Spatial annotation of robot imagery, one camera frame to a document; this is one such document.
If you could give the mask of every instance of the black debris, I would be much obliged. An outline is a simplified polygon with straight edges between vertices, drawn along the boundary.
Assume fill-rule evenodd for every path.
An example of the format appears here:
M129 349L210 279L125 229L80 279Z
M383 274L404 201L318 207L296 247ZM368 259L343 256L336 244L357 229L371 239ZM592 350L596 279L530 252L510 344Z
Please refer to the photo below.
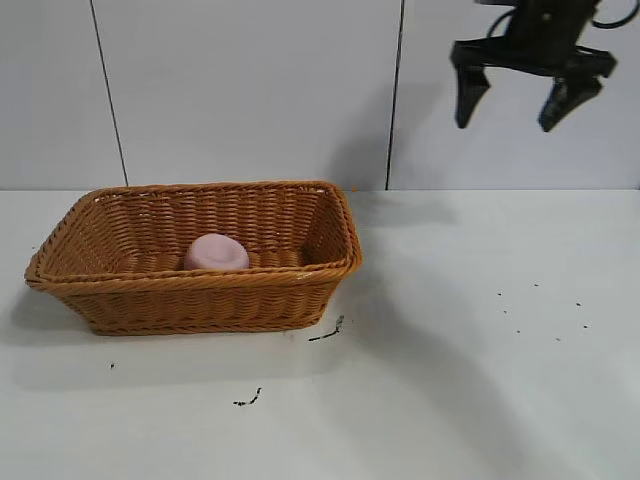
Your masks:
M256 403L256 400L258 399L258 397L260 396L260 392L262 392L262 387L258 388L258 390L256 390L256 394L255 396L251 399L251 401L249 402L233 402L234 405L237 405L239 407L244 407L245 405L253 405L254 403Z
M342 328L342 323L343 322L344 322L344 315L340 315L338 317L338 319L336 320L336 328L333 330L333 332L327 333L327 334L322 335L320 337L310 338L309 341L310 342L315 342L316 340L323 340L325 338L329 338L329 337L333 337L334 335L337 335L338 333L340 333L340 329Z

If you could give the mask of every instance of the robotic arm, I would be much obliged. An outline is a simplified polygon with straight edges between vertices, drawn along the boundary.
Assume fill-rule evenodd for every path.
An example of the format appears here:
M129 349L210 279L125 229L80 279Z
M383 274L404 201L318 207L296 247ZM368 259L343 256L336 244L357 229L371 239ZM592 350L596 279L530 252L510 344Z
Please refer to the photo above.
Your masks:
M490 88L485 67L502 67L552 77L553 89L538 122L549 132L572 110L597 96L599 77L608 77L616 66L609 53L576 45L589 21L596 28L613 29L629 23L640 11L640 0L624 19L600 23L593 18L600 0L477 0L514 8L500 16L486 38L457 41L451 61L458 76L456 123L465 128L473 111ZM493 36L506 19L503 36Z

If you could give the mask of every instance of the black cable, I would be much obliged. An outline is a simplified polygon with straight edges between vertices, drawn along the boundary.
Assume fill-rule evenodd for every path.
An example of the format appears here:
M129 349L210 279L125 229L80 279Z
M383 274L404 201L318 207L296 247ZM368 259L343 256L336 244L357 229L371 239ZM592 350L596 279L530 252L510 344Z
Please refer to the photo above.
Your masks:
M611 23L602 23L598 22L597 20L591 20L591 25L602 30L613 30L615 28L624 27L627 23L636 18L638 13L640 13L640 0L636 0L636 6L633 8L633 10L631 10L631 13L624 17L622 20Z
M487 38L493 37L493 34L495 33L496 29L500 26L500 24L505 19L507 19L509 17L512 17L514 13L516 13L516 9L512 8L508 12L504 12L502 15L500 15L498 18L496 18L496 21L493 22L493 24L491 25L491 27L489 27L489 30L487 31Z

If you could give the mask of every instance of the pink toy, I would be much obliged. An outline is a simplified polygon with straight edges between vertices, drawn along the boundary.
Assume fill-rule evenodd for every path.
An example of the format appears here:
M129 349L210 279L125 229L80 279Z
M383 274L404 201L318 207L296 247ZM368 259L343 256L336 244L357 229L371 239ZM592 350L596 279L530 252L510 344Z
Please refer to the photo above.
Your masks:
M184 268L241 270L249 268L249 255L234 239L210 233L197 238L191 244L184 259Z

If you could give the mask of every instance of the white wall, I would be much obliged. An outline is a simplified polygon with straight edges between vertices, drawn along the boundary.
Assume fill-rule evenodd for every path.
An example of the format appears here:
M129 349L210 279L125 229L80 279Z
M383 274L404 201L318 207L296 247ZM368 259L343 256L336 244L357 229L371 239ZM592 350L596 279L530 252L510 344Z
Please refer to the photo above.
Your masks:
M384 188L399 0L96 0L131 183Z
M123 183L87 0L0 2L0 188Z
M603 20L623 17L632 5L605 0ZM618 68L599 98L551 133L537 124L551 79L497 69L487 69L493 88L470 126L458 130L451 44L483 36L502 11L471 0L407 0L392 188L637 188L640 21L586 32L582 43L610 50Z

